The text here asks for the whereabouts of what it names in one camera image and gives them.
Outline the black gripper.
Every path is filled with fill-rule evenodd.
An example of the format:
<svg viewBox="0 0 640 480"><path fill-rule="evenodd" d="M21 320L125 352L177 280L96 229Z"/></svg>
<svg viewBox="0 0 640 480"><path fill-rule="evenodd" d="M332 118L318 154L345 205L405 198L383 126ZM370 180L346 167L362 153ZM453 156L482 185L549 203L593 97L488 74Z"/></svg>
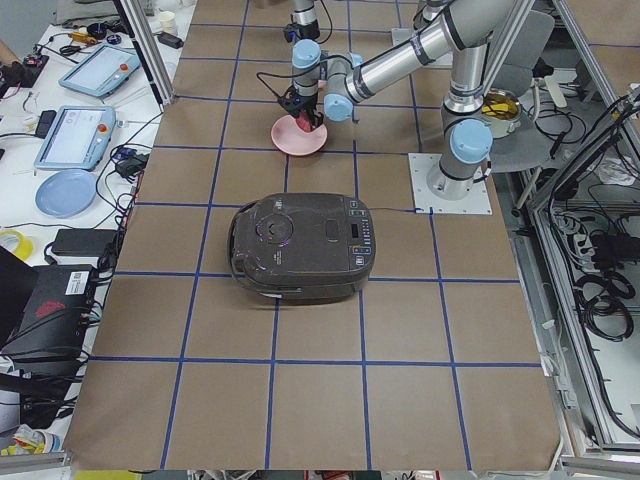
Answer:
<svg viewBox="0 0 640 480"><path fill-rule="evenodd" d="M312 128L319 128L324 124L324 114L317 111L318 93L302 95L294 86L290 86L278 97L278 104L293 118L299 118L305 113L310 118Z"/></svg>

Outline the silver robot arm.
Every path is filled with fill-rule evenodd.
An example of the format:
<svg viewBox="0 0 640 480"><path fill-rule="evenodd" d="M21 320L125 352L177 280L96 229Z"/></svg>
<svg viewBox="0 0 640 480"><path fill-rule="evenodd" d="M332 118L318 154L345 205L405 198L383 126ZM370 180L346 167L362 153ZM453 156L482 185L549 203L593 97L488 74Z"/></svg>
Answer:
<svg viewBox="0 0 640 480"><path fill-rule="evenodd" d="M314 0L294 0L291 13L290 30L287 33L289 42L294 39L317 40L320 37L319 23L315 11Z"/></svg>
<svg viewBox="0 0 640 480"><path fill-rule="evenodd" d="M293 45L291 84L276 99L298 126L316 129L325 120L349 119L355 105L452 54L449 91L441 107L446 150L426 182L436 196L460 200L475 184L493 143L480 119L489 86L488 49L514 7L512 1L423 1L418 10L422 20L408 39L359 62L351 53L322 49L313 2L298 1L292 19L303 36Z"/></svg>

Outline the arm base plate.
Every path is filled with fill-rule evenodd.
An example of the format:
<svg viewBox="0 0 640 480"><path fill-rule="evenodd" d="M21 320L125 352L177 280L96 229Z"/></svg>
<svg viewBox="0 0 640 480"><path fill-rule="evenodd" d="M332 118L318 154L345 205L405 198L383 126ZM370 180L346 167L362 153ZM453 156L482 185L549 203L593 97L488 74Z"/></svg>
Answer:
<svg viewBox="0 0 640 480"><path fill-rule="evenodd" d="M478 167L467 180L452 180L440 169L440 154L409 153L414 210L422 214L491 215L486 177Z"/></svg>

